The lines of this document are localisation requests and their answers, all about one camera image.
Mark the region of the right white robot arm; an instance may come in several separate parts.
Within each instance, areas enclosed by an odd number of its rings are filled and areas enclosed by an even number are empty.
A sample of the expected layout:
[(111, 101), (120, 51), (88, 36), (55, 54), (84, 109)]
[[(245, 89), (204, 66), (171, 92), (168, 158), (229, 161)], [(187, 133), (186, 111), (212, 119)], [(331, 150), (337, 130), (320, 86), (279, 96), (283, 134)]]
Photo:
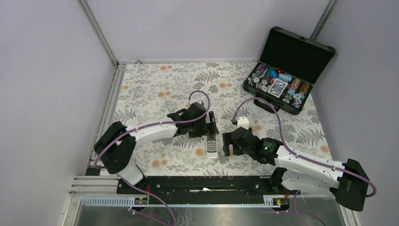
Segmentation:
[(363, 211), (369, 177), (361, 164), (328, 161), (300, 151), (289, 150), (283, 142), (273, 138), (259, 138), (250, 129), (239, 127), (223, 133), (223, 151), (229, 157), (248, 155), (260, 164), (275, 166), (270, 188), (276, 194), (286, 190), (321, 194), (353, 211)]

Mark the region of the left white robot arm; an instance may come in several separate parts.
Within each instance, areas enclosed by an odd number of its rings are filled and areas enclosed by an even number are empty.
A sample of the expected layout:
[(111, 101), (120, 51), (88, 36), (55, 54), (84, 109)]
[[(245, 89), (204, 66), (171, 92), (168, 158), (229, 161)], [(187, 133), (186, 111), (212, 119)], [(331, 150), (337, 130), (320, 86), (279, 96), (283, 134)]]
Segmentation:
[(187, 134), (189, 138), (215, 136), (219, 133), (215, 115), (202, 104), (193, 103), (167, 115), (165, 121), (139, 127), (128, 127), (117, 121), (94, 144), (97, 161), (101, 161), (110, 174), (117, 174), (128, 182), (128, 188), (139, 194), (146, 181), (139, 167), (130, 161), (136, 147), (165, 138)]

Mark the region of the white remote control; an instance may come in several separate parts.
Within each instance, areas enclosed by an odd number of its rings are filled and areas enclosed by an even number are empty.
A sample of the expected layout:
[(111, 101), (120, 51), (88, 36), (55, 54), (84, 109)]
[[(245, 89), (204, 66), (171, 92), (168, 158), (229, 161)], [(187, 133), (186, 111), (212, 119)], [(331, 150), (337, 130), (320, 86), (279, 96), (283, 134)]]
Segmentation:
[(207, 136), (206, 140), (206, 156), (209, 159), (215, 159), (218, 157), (217, 153), (217, 140), (216, 136)]

